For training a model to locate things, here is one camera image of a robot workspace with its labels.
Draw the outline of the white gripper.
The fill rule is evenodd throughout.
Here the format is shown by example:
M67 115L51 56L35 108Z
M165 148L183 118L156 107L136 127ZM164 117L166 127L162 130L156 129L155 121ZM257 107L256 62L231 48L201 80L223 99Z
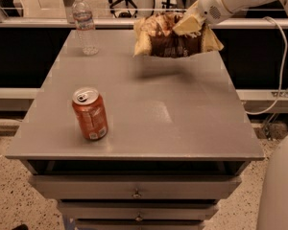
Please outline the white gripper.
M176 35L198 33L204 23L204 18L196 16L200 12L208 23L218 24L236 13L251 7L265 5L275 0L198 0L185 12L184 16L174 27Z

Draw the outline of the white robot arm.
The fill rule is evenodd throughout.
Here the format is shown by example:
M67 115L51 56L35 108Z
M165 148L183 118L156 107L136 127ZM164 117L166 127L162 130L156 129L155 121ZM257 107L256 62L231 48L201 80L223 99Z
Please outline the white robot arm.
M198 0L174 27L177 35L199 31L205 21L218 24L236 12L275 0ZM288 16L288 0L277 0ZM256 230L288 230L288 135L272 154L262 188Z

